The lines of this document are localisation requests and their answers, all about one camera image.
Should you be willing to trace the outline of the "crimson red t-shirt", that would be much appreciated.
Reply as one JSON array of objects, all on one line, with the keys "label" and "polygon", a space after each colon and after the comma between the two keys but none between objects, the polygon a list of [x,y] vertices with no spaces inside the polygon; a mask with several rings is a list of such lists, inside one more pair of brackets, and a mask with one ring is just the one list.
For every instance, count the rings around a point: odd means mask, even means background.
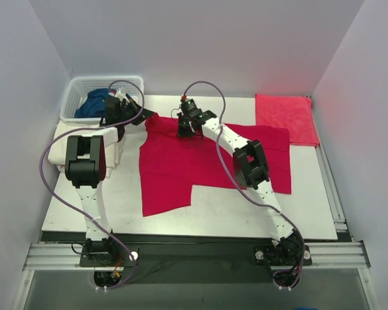
[{"label": "crimson red t-shirt", "polygon": [[[262,125],[229,127],[249,140],[262,143],[274,191],[291,194],[289,131]],[[145,129],[147,139],[139,156],[144,216],[189,206],[195,185],[233,188],[213,140],[179,138],[175,121],[158,114],[146,121]]]}]

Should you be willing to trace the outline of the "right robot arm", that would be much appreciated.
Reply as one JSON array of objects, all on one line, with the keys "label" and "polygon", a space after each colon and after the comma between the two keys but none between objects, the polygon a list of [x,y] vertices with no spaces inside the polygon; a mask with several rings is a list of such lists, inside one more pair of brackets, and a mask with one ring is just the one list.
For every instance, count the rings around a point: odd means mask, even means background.
[{"label": "right robot arm", "polygon": [[215,142],[217,155],[230,181],[248,202],[263,210],[266,229],[271,239],[278,242],[273,249],[274,258],[282,264],[289,263],[296,257],[297,249],[285,240],[295,236],[303,241],[303,237],[282,212],[261,142],[244,138],[224,124],[221,117],[198,108],[195,101],[185,95],[180,99],[180,109],[178,126]]}]

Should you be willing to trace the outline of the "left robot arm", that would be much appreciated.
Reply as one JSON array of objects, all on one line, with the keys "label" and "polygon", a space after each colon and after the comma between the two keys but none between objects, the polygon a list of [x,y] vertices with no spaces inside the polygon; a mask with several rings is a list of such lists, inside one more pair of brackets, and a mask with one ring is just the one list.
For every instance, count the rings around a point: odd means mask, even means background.
[{"label": "left robot arm", "polygon": [[122,141],[127,124],[139,125],[153,112],[139,105],[129,94],[105,100],[105,116],[101,127],[90,133],[67,138],[65,176],[80,197],[87,226],[86,239],[102,242],[112,233],[102,194],[107,174],[105,148]]}]

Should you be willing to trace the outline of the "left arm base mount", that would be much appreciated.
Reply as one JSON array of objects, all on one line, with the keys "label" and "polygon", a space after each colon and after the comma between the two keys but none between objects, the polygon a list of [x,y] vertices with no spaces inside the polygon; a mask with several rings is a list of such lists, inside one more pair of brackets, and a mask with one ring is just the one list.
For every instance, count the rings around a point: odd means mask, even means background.
[{"label": "left arm base mount", "polygon": [[80,267],[132,267],[127,251],[114,240],[87,240],[80,256]]}]

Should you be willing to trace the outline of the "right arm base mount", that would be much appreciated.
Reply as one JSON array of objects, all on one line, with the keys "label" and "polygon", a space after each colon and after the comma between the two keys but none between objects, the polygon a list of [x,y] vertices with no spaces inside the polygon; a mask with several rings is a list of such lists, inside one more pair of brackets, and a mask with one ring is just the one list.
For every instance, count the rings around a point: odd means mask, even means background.
[{"label": "right arm base mount", "polygon": [[252,258],[255,265],[271,268],[297,267],[301,258],[303,258],[304,266],[312,265],[309,246],[305,245],[305,249],[303,249],[302,240],[295,236],[280,242],[266,239],[263,243],[254,245]]}]

